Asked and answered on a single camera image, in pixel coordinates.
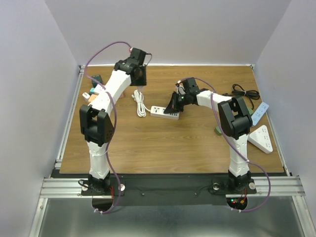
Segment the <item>dark green charger plug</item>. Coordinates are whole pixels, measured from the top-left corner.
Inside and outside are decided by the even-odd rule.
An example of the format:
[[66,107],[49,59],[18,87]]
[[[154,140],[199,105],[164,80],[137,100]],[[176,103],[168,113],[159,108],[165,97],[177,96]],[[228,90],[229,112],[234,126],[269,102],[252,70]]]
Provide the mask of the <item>dark green charger plug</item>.
[[100,83],[103,83],[103,80],[102,80],[102,77],[101,75],[93,75],[91,76],[93,78],[92,80],[92,84],[97,84],[96,81],[100,82]]

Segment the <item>teal usb charger plug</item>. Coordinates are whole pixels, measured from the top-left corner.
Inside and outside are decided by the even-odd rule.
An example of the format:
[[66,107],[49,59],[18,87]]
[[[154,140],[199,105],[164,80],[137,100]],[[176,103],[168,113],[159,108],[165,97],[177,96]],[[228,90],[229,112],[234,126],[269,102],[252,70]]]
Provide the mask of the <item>teal usb charger plug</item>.
[[92,87],[89,91],[89,94],[92,95],[92,94],[97,94],[97,91],[95,90],[94,87]]

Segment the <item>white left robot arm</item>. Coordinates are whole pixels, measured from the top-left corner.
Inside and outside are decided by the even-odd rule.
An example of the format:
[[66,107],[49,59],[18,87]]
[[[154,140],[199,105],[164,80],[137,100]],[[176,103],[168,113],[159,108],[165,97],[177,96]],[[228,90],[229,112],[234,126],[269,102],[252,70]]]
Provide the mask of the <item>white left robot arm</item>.
[[88,144],[90,155],[89,180],[93,189],[100,195],[106,194],[110,188],[107,180],[110,173],[107,161],[107,149],[115,128],[110,113],[123,92],[129,86],[145,86],[147,53],[132,48],[130,56],[115,63],[111,76],[96,98],[79,110],[80,130]]

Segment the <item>dark green power strip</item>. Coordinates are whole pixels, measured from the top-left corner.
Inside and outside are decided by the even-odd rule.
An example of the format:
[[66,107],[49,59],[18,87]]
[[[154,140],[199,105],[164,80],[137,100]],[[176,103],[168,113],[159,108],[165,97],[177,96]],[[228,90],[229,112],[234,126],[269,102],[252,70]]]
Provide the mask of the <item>dark green power strip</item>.
[[221,131],[221,129],[220,129],[219,126],[216,126],[216,127],[214,128],[214,132],[215,132],[218,136],[221,136],[221,135],[222,135],[222,131]]

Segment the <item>orange cube adapter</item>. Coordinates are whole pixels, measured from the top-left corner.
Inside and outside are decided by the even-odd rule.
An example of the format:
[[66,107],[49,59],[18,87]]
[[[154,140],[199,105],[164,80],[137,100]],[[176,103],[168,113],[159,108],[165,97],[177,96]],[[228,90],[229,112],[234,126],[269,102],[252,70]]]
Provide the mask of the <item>orange cube adapter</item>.
[[92,95],[90,96],[90,98],[88,99],[88,103],[93,102],[93,101],[96,99],[96,97],[97,97],[96,94],[92,94]]

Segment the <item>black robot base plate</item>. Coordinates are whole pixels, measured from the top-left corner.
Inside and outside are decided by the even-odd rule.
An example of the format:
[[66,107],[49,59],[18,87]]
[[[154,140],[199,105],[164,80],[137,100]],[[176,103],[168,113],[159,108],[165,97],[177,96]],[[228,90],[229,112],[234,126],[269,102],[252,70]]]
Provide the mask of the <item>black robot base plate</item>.
[[92,183],[91,178],[78,181],[81,195],[92,197],[93,207],[164,206],[164,205],[226,205],[247,203],[246,195],[256,194],[253,179],[240,181],[226,174],[203,175],[123,175],[120,181],[114,176],[106,183]]

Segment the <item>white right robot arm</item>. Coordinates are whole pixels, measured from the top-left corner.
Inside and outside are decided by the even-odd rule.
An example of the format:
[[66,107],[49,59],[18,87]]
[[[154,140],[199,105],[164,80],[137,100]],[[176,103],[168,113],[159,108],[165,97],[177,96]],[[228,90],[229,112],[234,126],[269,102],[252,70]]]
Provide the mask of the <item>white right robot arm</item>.
[[194,104],[213,110],[215,119],[230,146],[229,173],[233,175],[227,180],[227,187],[233,193],[238,193],[245,187],[241,178],[248,174],[250,163],[247,158],[247,139],[252,126],[252,118],[240,96],[224,96],[215,89],[200,89],[197,78],[186,78],[176,82],[176,91],[172,93],[165,114],[179,113],[186,105]]

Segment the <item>white square adapter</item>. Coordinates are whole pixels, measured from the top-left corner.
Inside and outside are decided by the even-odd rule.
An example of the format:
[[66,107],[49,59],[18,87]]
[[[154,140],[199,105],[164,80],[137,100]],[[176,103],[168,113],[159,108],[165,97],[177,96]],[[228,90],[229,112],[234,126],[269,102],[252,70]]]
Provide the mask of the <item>white square adapter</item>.
[[85,101],[89,101],[90,95],[89,95],[88,93],[84,92],[84,93],[82,94],[82,96],[83,96],[83,98],[85,99]]

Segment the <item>light blue power strip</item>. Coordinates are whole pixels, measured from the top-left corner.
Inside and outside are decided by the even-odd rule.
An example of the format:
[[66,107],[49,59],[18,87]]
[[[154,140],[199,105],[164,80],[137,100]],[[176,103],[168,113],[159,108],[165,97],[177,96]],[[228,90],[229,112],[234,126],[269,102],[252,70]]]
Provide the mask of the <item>light blue power strip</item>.
[[269,108],[269,105],[265,102],[262,102],[260,106],[256,109],[256,111],[252,114],[252,126],[256,126],[260,119],[264,116],[267,109]]

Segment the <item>white triangular power strip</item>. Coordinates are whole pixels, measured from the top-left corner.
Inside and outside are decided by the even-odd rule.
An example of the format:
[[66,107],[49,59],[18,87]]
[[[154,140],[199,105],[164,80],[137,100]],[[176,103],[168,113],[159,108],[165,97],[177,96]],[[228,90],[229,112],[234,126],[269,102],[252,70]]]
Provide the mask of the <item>white triangular power strip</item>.
[[266,125],[262,125],[251,132],[248,136],[248,142],[266,154],[273,152],[273,146]]

